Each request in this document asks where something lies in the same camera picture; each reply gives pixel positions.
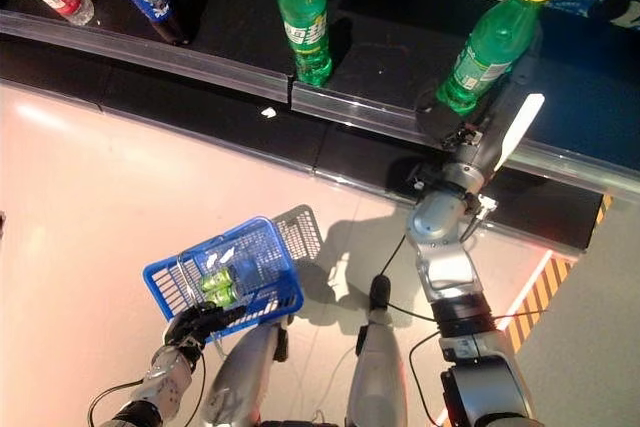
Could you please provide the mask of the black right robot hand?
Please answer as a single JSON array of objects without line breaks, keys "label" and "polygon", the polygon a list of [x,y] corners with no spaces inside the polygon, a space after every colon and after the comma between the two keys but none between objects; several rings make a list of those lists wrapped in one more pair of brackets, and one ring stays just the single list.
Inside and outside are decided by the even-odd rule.
[{"label": "black right robot hand", "polygon": [[517,88],[504,87],[483,96],[473,112],[460,115],[429,89],[416,99],[414,108],[417,125],[429,141],[488,179],[493,176],[503,139],[519,109],[517,101],[522,100]]}]

